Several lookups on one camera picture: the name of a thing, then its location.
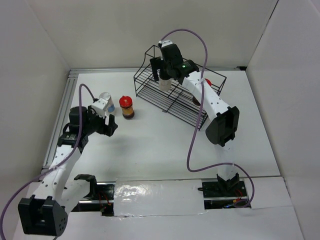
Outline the black-lid white granule bottle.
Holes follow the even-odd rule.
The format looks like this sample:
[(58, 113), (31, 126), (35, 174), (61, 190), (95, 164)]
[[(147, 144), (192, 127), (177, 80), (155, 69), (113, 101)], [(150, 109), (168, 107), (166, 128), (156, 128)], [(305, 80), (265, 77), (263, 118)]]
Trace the black-lid white granule bottle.
[(171, 77), (163, 70), (159, 71), (159, 89), (163, 92), (171, 88)]

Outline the silver-lid white granule bottle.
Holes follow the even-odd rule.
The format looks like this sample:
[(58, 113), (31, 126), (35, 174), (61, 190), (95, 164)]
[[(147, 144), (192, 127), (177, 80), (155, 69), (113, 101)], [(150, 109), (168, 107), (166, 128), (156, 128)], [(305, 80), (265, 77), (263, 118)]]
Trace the silver-lid white granule bottle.
[(102, 92), (99, 95), (99, 98), (106, 101), (106, 106), (104, 107), (104, 110), (107, 115), (114, 114), (116, 112), (116, 108), (112, 100), (112, 96), (109, 92)]

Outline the red-lid chili sauce jar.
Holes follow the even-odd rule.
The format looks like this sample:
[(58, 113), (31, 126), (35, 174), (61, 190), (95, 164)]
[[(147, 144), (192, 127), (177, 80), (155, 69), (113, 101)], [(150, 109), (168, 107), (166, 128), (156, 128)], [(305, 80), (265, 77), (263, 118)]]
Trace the red-lid chili sauce jar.
[(119, 99), (119, 105), (122, 110), (122, 116), (125, 119), (132, 119), (134, 117), (133, 100), (130, 96), (123, 95)]

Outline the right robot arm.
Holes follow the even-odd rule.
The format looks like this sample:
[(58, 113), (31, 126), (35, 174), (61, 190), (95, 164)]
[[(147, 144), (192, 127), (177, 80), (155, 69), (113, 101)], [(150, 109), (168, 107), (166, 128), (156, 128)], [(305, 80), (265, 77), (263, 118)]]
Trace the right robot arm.
[(186, 88), (200, 103), (199, 111), (207, 113), (210, 124), (205, 129), (207, 139), (214, 145), (215, 152), (220, 157), (221, 163), (216, 163), (206, 167), (192, 169), (190, 167), (191, 153), (195, 143), (197, 129), (194, 130), (190, 147), (187, 154), (186, 167), (191, 173), (202, 172), (213, 167), (223, 166), (217, 174), (218, 190), (223, 196), (230, 196), (236, 189), (239, 182), (239, 174), (235, 170), (232, 157), (232, 140), (238, 129), (239, 109), (230, 107), (212, 89), (204, 78), (204, 68), (199, 69), (192, 60), (178, 61), (176, 64), (172, 60), (165, 61), (161, 57), (154, 57), (150, 60), (154, 79), (164, 81), (174, 79)]

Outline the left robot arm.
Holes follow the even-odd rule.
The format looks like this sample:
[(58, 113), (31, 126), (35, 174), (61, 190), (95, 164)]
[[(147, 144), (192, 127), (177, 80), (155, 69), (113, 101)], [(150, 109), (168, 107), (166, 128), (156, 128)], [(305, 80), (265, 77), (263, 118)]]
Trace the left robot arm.
[(113, 114), (106, 116), (96, 107), (73, 107), (69, 122), (58, 139), (49, 173), (30, 197), (22, 198), (18, 213), (26, 235), (59, 237), (67, 228), (68, 215), (80, 200), (97, 197), (99, 187), (94, 175), (78, 174), (70, 178), (89, 136), (112, 136), (118, 125)]

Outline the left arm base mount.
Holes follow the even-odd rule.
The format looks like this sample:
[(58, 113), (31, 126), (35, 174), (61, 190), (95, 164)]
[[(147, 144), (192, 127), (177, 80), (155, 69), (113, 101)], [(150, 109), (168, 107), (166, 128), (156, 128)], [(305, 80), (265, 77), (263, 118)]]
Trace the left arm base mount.
[(113, 217), (114, 193), (114, 182), (98, 182), (94, 193), (81, 199), (76, 209), (79, 212), (99, 212), (104, 217)]

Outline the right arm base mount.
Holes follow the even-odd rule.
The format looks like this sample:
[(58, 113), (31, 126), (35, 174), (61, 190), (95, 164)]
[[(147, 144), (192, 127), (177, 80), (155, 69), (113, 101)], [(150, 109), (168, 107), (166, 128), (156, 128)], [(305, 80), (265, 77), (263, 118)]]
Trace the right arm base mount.
[(197, 190), (203, 194), (205, 210), (232, 209), (238, 201), (237, 206), (242, 207), (250, 199), (243, 180), (229, 191), (220, 190), (217, 181), (203, 181)]

